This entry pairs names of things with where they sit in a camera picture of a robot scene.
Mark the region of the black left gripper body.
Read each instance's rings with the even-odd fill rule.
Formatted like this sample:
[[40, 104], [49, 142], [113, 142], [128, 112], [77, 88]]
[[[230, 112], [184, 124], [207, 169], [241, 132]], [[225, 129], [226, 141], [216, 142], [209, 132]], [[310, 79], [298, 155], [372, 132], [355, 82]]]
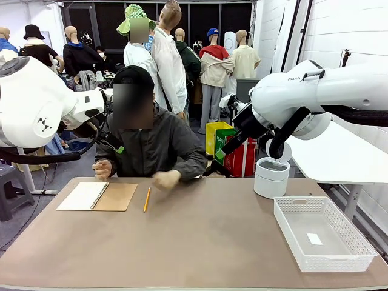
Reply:
[[83, 122], [79, 127], [73, 129], [72, 133], [79, 138], [90, 139], [94, 139], [96, 136], [98, 138], [105, 138], [107, 136], [107, 132], [102, 127], [102, 121], [99, 119], [89, 119]]

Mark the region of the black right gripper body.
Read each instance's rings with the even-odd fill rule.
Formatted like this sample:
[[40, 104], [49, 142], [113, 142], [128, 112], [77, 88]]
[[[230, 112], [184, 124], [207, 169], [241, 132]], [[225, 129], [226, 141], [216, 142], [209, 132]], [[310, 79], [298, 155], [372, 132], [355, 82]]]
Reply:
[[238, 140], [258, 139], [267, 133], [267, 128], [254, 115], [252, 104], [248, 104], [240, 110], [233, 118], [233, 123], [234, 128], [237, 129], [236, 136]]

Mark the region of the person's right hand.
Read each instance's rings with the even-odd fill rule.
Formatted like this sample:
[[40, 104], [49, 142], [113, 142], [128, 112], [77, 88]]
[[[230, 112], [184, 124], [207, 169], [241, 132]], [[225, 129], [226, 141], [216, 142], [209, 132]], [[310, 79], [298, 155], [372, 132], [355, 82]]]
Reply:
[[92, 165], [95, 173], [95, 178], [106, 180], [112, 174], [112, 164], [108, 160], [100, 160]]

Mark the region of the person's left hand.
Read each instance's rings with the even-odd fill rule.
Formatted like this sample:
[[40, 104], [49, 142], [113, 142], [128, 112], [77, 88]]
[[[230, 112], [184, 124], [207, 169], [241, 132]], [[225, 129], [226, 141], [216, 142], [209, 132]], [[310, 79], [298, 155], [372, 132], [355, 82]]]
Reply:
[[173, 169], [166, 172], [156, 172], [152, 179], [155, 187], [161, 190], [171, 190], [179, 183], [181, 174]]

